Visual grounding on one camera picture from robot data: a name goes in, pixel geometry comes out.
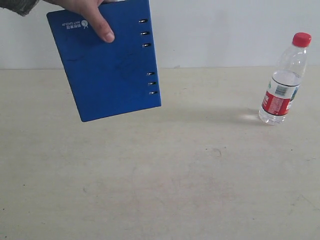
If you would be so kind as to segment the person's open hand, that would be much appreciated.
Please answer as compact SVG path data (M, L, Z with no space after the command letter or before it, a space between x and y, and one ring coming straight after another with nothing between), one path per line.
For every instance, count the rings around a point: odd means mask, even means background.
M104 42L112 43L115 40L112 28L99 11L101 4L112 3L114 0L46 0L45 2L81 15Z

